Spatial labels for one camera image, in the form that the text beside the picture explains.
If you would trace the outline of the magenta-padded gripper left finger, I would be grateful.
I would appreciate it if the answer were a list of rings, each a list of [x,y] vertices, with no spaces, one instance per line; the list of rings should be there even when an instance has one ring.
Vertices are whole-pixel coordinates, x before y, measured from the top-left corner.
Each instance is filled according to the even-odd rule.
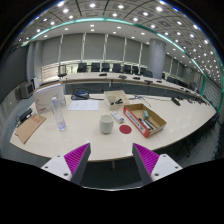
[[[79,185],[90,153],[91,147],[87,143],[65,155],[58,155],[50,159],[42,166],[42,169]]]

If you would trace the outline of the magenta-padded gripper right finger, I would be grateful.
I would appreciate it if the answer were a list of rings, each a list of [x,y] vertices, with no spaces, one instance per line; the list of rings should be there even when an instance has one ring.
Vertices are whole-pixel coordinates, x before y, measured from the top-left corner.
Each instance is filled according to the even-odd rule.
[[[133,144],[132,153],[144,185],[182,169],[182,167],[167,154],[158,155],[137,143]]]

